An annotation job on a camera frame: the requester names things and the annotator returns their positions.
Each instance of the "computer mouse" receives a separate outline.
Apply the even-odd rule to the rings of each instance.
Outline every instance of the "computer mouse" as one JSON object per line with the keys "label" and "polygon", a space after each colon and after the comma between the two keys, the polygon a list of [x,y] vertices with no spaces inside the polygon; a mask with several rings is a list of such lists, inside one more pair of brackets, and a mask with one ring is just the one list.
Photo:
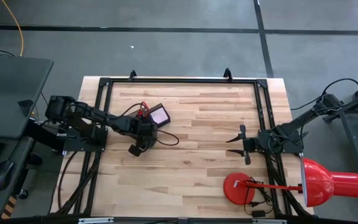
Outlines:
{"label": "computer mouse", "polygon": [[6,160],[0,163],[0,190],[4,190],[11,181],[11,174],[15,163]]}

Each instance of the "red lamp shade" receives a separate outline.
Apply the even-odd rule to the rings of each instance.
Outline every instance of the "red lamp shade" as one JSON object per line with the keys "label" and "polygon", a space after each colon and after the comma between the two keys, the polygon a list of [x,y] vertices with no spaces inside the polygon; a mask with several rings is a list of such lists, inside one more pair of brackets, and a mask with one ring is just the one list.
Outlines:
{"label": "red lamp shade", "polygon": [[307,207],[321,205],[333,195],[358,197],[358,174],[330,172],[316,161],[303,158],[301,176]]}

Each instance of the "butcher block table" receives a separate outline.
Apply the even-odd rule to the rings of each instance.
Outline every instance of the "butcher block table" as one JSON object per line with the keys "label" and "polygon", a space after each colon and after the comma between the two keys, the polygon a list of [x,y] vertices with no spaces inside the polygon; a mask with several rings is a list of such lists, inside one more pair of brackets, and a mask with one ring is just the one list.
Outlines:
{"label": "butcher block table", "polygon": [[[94,106],[100,77],[84,77],[79,101]],[[284,81],[267,79],[276,124],[292,120]],[[104,106],[106,90],[102,95]],[[141,101],[150,107],[162,103],[171,123],[161,130],[180,139],[176,146],[160,143],[135,157],[128,152],[134,139],[109,130],[106,150],[102,153],[94,192],[91,215],[107,217],[197,217],[251,218],[243,206],[229,202],[223,193],[223,181],[233,172],[243,172],[268,183],[265,158],[251,154],[251,165],[244,158],[227,152],[242,149],[241,141],[225,143],[239,133],[245,124],[247,136],[257,135],[260,129],[253,85],[234,83],[115,83],[112,88],[109,112],[121,114]],[[158,133],[158,139],[174,143],[175,139]],[[62,169],[69,155],[65,156]],[[84,153],[79,152],[68,166],[62,183],[62,203],[78,185]],[[300,159],[292,154],[282,155],[288,185],[301,183]],[[83,206],[88,189],[85,189]],[[293,192],[305,207],[303,195]],[[283,195],[277,191],[280,209],[285,212]],[[260,192],[254,201],[262,201]],[[270,211],[266,203],[251,208]],[[51,212],[57,210],[57,192]],[[267,217],[274,217],[273,212]]]}

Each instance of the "small screen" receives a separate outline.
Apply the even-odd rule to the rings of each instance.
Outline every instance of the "small screen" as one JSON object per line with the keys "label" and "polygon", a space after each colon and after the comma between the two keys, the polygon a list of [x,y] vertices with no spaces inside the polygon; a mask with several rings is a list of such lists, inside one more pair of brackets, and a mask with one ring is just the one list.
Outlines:
{"label": "small screen", "polygon": [[157,124],[160,124],[168,119],[168,115],[166,114],[164,108],[159,108],[151,112],[150,115]]}

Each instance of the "red lamp base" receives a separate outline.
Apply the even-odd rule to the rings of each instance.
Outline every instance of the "red lamp base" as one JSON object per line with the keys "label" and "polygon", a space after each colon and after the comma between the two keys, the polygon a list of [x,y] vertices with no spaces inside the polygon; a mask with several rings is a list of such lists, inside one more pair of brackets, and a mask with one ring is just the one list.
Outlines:
{"label": "red lamp base", "polygon": [[236,205],[250,204],[255,196],[255,189],[252,187],[240,186],[239,183],[245,180],[250,180],[250,178],[243,173],[233,173],[224,179],[223,192],[230,202]]}

